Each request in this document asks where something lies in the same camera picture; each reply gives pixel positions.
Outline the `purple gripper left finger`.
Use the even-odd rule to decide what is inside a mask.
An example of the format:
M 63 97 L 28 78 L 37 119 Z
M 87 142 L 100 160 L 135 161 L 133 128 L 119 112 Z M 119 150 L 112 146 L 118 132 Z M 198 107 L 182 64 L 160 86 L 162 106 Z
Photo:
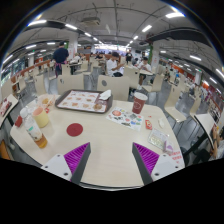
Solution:
M 79 184 L 90 153 L 90 143 L 85 143 L 65 155 L 56 154 L 42 166 L 42 169 L 72 183 Z

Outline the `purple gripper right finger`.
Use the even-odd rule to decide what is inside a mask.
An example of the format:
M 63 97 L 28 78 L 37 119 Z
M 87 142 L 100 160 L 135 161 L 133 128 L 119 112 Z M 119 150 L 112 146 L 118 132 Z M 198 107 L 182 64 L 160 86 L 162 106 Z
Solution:
M 137 143 L 133 144 L 132 153 L 145 185 L 182 169 L 168 154 L 159 155 Z

